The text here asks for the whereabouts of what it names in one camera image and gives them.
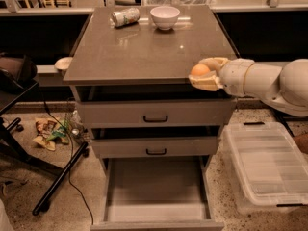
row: white bowl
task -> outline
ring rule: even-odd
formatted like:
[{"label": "white bowl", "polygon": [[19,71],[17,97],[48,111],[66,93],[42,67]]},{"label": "white bowl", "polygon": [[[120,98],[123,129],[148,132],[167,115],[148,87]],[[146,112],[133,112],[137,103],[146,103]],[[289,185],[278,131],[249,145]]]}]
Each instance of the white bowl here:
[{"label": "white bowl", "polygon": [[172,6],[159,6],[150,11],[152,20],[161,30],[169,30],[177,22],[180,11]]}]

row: crushed can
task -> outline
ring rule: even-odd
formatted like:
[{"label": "crushed can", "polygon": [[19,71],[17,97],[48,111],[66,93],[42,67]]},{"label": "crushed can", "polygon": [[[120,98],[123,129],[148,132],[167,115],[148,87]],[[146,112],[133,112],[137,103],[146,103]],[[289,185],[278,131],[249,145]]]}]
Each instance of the crushed can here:
[{"label": "crushed can", "polygon": [[137,8],[129,8],[119,12],[112,12],[111,19],[116,27],[121,27],[137,22],[140,16],[140,12]]}]

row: container lid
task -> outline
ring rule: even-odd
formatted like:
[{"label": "container lid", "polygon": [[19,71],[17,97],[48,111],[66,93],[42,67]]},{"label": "container lid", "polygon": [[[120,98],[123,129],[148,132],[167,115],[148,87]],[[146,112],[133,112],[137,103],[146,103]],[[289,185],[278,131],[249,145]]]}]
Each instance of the container lid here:
[{"label": "container lid", "polygon": [[251,203],[308,203],[308,164],[282,124],[230,124],[225,126],[223,139],[229,145],[244,195]]}]

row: cable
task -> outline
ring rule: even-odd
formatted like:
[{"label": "cable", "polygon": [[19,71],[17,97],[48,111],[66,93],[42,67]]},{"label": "cable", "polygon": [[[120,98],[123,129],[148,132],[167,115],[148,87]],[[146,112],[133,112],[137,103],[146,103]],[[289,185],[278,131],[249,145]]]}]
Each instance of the cable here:
[{"label": "cable", "polygon": [[[67,128],[65,127],[65,125],[61,124],[61,123],[51,114],[50,109],[49,109],[49,107],[48,107],[48,105],[47,105],[47,103],[46,103],[45,97],[44,97],[44,95],[43,95],[43,93],[42,93],[42,90],[41,90],[41,88],[40,88],[39,85],[38,85],[38,88],[39,88],[39,92],[40,92],[40,95],[41,95],[41,98],[42,98],[42,101],[43,101],[43,105],[44,105],[45,111],[46,111],[53,119],[55,119],[55,121],[56,121],[57,123],[60,124],[60,126],[65,130],[66,134],[68,135],[68,138],[69,138],[69,141],[70,141],[70,144],[71,144],[70,159],[72,159],[73,154],[74,154],[73,139],[72,139],[72,137],[70,136],[70,133],[69,133],[69,131],[67,130]],[[73,98],[73,97],[67,98],[67,100],[66,100],[66,101],[67,101],[67,106],[68,106],[69,100],[74,100],[74,98]],[[92,211],[91,211],[91,209],[90,209],[90,207],[89,207],[89,204],[88,204],[87,200],[85,199],[83,193],[80,191],[80,189],[79,189],[76,185],[74,185],[74,184],[71,182],[70,170],[69,170],[69,172],[68,172],[68,183],[69,183],[69,184],[81,195],[81,197],[82,197],[82,199],[83,199],[83,201],[84,201],[84,204],[85,204],[87,210],[88,210],[89,213],[90,213],[91,225],[93,225],[93,224],[94,224],[93,213],[92,213]]]}]

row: black chair leg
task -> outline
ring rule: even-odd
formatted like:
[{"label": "black chair leg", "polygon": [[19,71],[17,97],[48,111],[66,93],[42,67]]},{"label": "black chair leg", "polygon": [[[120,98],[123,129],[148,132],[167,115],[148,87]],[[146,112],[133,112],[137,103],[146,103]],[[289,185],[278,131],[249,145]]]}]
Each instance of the black chair leg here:
[{"label": "black chair leg", "polygon": [[34,216],[37,216],[39,212],[46,211],[49,208],[49,199],[52,196],[52,194],[56,191],[56,189],[60,186],[60,184],[65,179],[66,175],[69,173],[70,169],[75,165],[75,163],[78,161],[81,155],[83,155],[87,150],[88,143],[83,142],[77,152],[74,154],[74,156],[71,158],[71,160],[67,163],[62,173],[58,176],[58,178],[53,182],[53,184],[50,186],[50,188],[47,190],[45,195],[41,198],[41,200],[38,202],[37,206],[33,210],[32,214]]}]

